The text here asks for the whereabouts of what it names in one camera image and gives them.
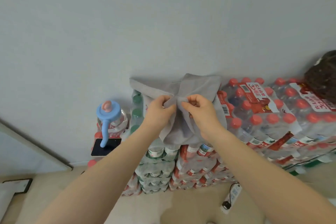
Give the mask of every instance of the white wall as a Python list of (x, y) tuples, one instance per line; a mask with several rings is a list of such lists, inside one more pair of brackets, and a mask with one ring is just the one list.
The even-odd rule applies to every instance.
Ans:
[(335, 0), (0, 0), (0, 118), (89, 160), (95, 108), (130, 76), (304, 71), (336, 48)]

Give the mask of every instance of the gray towel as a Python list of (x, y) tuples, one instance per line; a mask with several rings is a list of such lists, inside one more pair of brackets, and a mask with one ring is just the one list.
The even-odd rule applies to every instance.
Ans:
[(169, 95), (171, 98), (164, 104), (170, 107), (177, 104), (176, 114), (170, 118), (170, 122), (160, 133), (160, 139), (165, 144), (191, 144), (204, 142), (200, 130), (189, 113), (181, 106), (182, 102), (188, 102), (187, 96), (200, 94), (212, 101), (216, 115), (222, 126), (226, 128), (226, 119), (217, 97), (217, 91), (221, 85), (220, 76), (199, 76), (186, 74), (181, 82), (162, 83), (146, 80), (130, 79), (132, 89), (143, 94), (144, 99), (155, 99), (160, 95)]

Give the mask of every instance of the person's left hand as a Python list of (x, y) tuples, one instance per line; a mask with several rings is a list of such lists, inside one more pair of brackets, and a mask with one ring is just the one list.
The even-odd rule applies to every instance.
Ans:
[(170, 116), (176, 112), (176, 105), (172, 105), (168, 108), (164, 108), (163, 104), (170, 99), (170, 96), (161, 95), (154, 99), (148, 106), (143, 125), (149, 127), (152, 130), (161, 130), (167, 125)]

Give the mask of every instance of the brown object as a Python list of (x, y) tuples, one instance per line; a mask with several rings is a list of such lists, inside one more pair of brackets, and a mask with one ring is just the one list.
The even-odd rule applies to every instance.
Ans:
[(336, 50), (325, 53), (304, 75), (305, 82), (320, 97), (336, 104)]

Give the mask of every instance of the person's right hand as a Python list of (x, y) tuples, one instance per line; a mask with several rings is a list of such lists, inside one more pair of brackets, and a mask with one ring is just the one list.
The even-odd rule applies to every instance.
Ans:
[(191, 95), (187, 99), (189, 103), (182, 102), (182, 107), (190, 112), (191, 118), (194, 118), (201, 131), (201, 136), (205, 140), (211, 141), (217, 129), (222, 128), (212, 102), (199, 94)]

